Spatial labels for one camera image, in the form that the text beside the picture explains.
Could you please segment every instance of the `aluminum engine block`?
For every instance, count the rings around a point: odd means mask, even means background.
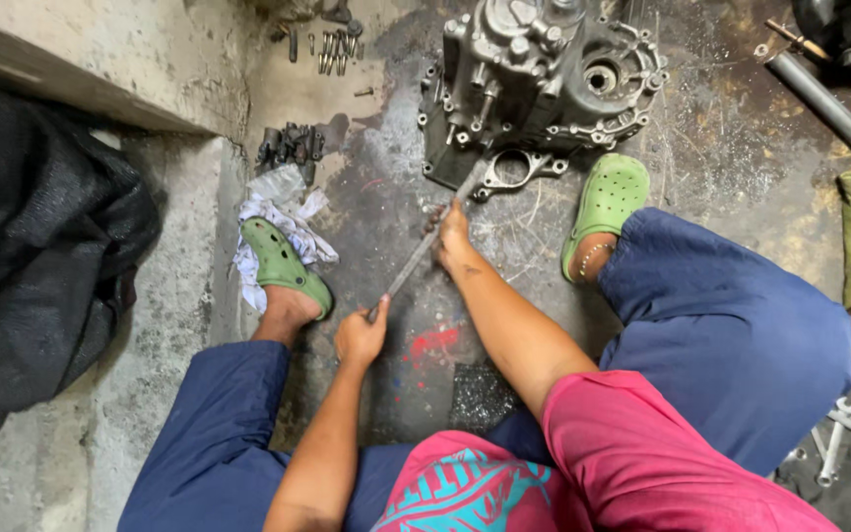
[[[480,0],[445,23],[422,79],[425,176],[458,188],[485,151],[611,150],[649,123],[666,59],[585,1]]]

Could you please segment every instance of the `person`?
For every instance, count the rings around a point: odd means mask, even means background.
[[[195,356],[119,530],[593,530],[835,527],[766,480],[851,389],[842,306],[769,260],[643,207],[638,161],[601,157],[561,253],[625,329],[596,366],[472,247],[456,203],[438,251],[526,408],[484,437],[358,450],[360,386],[390,300],[335,337],[339,367],[293,454],[269,451],[298,331],[331,308],[284,236],[241,227],[267,310],[250,342]]]

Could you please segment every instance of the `pink shirt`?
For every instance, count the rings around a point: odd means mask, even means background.
[[[373,530],[837,530],[712,449],[636,372],[564,377],[543,425],[559,471],[465,432],[421,442]]]

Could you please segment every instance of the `navy blue trousers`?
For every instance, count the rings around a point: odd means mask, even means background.
[[[843,307],[698,225],[636,211],[598,282],[625,325],[600,369],[641,372],[712,447],[757,474],[851,389]],[[196,355],[118,530],[261,530],[290,459],[267,450],[289,360],[273,342]],[[486,437],[552,464],[526,409]],[[344,530],[372,527],[411,449],[361,450]]]

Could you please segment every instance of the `green clog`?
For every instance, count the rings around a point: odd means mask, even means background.
[[[649,197],[649,172],[637,159],[607,153],[599,157],[586,178],[580,195],[580,210],[573,231],[561,251],[563,276],[570,278],[570,258],[584,236],[593,233],[622,234],[622,224]]]
[[[278,285],[303,292],[321,306],[317,319],[324,319],[334,306],[333,297],[320,276],[304,268],[284,233],[259,216],[243,222],[241,233],[258,258],[258,286]]]

